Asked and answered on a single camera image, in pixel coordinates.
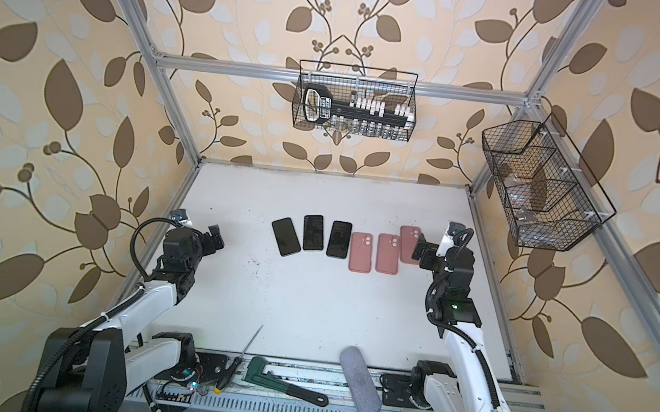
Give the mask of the pink phone case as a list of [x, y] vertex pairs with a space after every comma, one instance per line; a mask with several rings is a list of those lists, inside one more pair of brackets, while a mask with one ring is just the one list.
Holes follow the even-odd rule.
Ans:
[[375, 270], [378, 273], [397, 275], [400, 263], [400, 237], [398, 235], [380, 234], [376, 253]]
[[350, 240], [348, 268], [351, 272], [369, 274], [372, 270], [374, 240], [372, 234], [354, 232]]
[[402, 263], [409, 265], [418, 265], [418, 261], [413, 258], [415, 253], [416, 243], [422, 232], [418, 226], [402, 226], [400, 228], [400, 253], [399, 259]]

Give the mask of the blue phone black screen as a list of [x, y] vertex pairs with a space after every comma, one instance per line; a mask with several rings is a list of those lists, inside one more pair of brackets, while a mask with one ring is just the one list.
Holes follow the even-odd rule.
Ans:
[[346, 259], [353, 226], [350, 222], [334, 221], [328, 239], [326, 255], [329, 258]]

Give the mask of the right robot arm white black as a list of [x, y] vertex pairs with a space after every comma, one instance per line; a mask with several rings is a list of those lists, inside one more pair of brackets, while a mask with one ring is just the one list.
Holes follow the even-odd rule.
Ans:
[[441, 244], [420, 235], [411, 258], [432, 273], [425, 314], [437, 328], [452, 364], [418, 361], [410, 391], [415, 406], [433, 412], [512, 412], [487, 357], [482, 320], [471, 299], [474, 255], [471, 230]]

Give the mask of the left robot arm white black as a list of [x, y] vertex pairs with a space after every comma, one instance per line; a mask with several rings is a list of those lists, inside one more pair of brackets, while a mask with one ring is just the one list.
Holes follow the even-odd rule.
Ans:
[[118, 412], [129, 393], [146, 390], [160, 373], [183, 382], [202, 377], [192, 334], [161, 332], [148, 342], [140, 336], [187, 297], [202, 259], [225, 243], [218, 226], [200, 232], [182, 210], [165, 221], [171, 229], [162, 254], [129, 297], [78, 328], [49, 335], [21, 412]]

